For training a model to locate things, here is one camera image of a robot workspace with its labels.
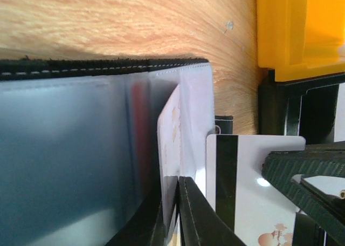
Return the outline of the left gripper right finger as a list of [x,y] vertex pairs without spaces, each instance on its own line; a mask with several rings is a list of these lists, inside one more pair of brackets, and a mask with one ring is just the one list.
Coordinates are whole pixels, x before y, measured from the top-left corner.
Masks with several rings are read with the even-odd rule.
[[191,177],[178,179],[181,243],[241,246],[245,243],[218,217]]

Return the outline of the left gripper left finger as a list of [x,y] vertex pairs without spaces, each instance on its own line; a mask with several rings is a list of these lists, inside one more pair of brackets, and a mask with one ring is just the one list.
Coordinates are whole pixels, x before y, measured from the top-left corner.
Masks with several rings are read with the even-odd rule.
[[161,195],[149,194],[133,217],[110,239],[107,245],[165,245]]

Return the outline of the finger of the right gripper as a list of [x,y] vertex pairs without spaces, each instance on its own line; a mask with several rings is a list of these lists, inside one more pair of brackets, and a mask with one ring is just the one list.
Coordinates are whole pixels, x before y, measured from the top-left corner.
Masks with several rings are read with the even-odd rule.
[[331,195],[307,181],[318,176],[344,179],[344,142],[271,152],[261,174],[338,245],[344,245],[344,186]]

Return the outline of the white patterned card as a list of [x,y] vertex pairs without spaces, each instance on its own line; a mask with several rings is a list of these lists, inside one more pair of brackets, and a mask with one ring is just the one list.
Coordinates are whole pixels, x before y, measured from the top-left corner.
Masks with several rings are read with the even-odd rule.
[[177,85],[157,120],[164,242],[169,244],[176,225],[176,189],[181,161],[180,86]]
[[301,151],[305,139],[281,135],[210,134],[206,198],[246,245],[292,245],[297,207],[262,175],[273,151]]

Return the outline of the black leather card holder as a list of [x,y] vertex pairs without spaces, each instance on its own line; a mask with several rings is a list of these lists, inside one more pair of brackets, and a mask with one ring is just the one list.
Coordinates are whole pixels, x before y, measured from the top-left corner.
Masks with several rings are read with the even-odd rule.
[[[146,85],[144,179],[136,83]],[[2,60],[1,245],[105,245],[151,190],[162,200],[157,120],[177,85],[179,176],[206,197],[206,140],[216,130],[208,60]]]

